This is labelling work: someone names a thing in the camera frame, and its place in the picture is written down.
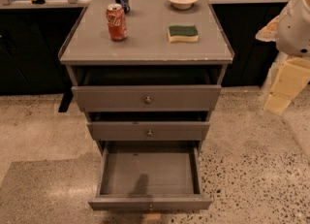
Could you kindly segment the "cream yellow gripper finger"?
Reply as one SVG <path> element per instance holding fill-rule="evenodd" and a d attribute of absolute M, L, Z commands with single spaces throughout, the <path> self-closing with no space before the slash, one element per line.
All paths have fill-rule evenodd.
<path fill-rule="evenodd" d="M 282 113 L 309 82 L 310 61 L 290 57 L 280 65 L 264 109 L 272 113 Z"/>

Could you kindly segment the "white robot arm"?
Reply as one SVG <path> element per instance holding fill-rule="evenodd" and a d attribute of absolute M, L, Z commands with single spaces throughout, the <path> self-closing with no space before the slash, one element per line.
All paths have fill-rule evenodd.
<path fill-rule="evenodd" d="M 269 112 L 282 113 L 310 82 L 310 0 L 290 0 L 255 38 L 275 42 L 287 55 L 264 105 Z"/>

